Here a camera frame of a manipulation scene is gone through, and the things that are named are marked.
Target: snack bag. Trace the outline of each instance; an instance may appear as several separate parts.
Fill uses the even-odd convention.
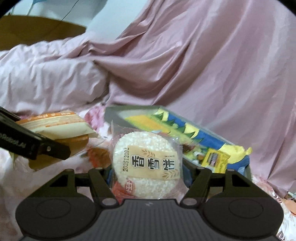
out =
[[[16,123],[34,133],[39,133],[69,146],[71,157],[81,153],[86,148],[91,148],[90,142],[92,143],[91,146],[102,142],[102,139],[98,137],[98,134],[90,125],[74,112],[44,114],[23,119]],[[24,157],[12,153],[11,156],[14,160],[14,166],[22,170],[25,169],[25,171],[28,171],[26,169],[38,171],[61,161],[60,159],[43,154],[38,155],[36,160],[27,160]]]
[[[111,154],[111,188],[119,202],[123,198],[180,201],[187,192],[182,146],[176,139],[112,123]]]

